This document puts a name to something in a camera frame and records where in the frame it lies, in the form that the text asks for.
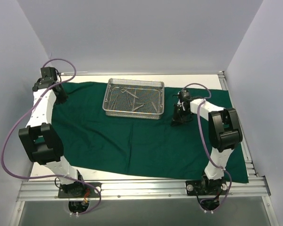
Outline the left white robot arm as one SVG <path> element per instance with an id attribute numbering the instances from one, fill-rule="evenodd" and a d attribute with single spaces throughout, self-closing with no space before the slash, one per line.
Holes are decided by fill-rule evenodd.
<path id="1" fill-rule="evenodd" d="M 33 86 L 34 104 L 39 104 L 32 111 L 26 127 L 18 132 L 21 143 L 31 162 L 37 162 L 50 169 L 59 177 L 60 188 L 66 194 L 73 197 L 81 197 L 85 194 L 86 186 L 83 177 L 78 170 L 73 168 L 64 157 L 64 147 L 61 138 L 54 130 L 51 119 L 55 104 L 66 101 L 67 95 L 61 85 L 49 90 L 43 97 L 42 93 L 57 82 L 56 78 L 39 78 Z"/>

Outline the metal mesh instrument tray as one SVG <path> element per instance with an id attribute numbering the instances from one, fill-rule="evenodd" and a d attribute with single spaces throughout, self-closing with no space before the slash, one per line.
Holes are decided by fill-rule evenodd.
<path id="1" fill-rule="evenodd" d="M 139 97 L 139 99 L 127 93 L 121 93 L 122 87 L 128 87 L 129 91 Z M 116 107 L 115 110 L 112 110 L 111 106 L 117 95 Z M 164 95 L 165 85 L 162 81 L 111 78 L 107 84 L 102 108 L 107 116 L 159 120 L 164 113 Z M 128 99 L 136 103 L 145 103 L 145 105 L 132 112 Z M 151 102 L 154 102 L 156 105 L 158 113 L 156 113 Z"/>

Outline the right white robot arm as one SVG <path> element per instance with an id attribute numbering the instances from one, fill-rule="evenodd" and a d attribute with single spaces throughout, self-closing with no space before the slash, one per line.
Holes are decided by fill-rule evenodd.
<path id="1" fill-rule="evenodd" d="M 208 164 L 204 169 L 206 179 L 200 182 L 200 189 L 205 194 L 211 194 L 217 189 L 215 180 L 224 177 L 230 155 L 243 140 L 238 114 L 234 108 L 223 108 L 205 99 L 179 100 L 174 104 L 171 125 L 188 122 L 188 117 L 196 115 L 200 138 L 208 156 Z M 212 150 L 209 153 L 206 146 L 201 119 L 208 122 L 208 138 Z"/>

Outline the green surgical cloth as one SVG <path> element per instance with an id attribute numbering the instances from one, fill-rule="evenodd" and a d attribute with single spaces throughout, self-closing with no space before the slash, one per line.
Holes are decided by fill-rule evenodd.
<path id="1" fill-rule="evenodd" d="M 159 120 L 110 117 L 102 109 L 105 83 L 65 83 L 65 103 L 52 125 L 72 166 L 134 176 L 198 180 L 208 163 L 196 120 L 171 126 L 175 94 L 165 88 Z"/>

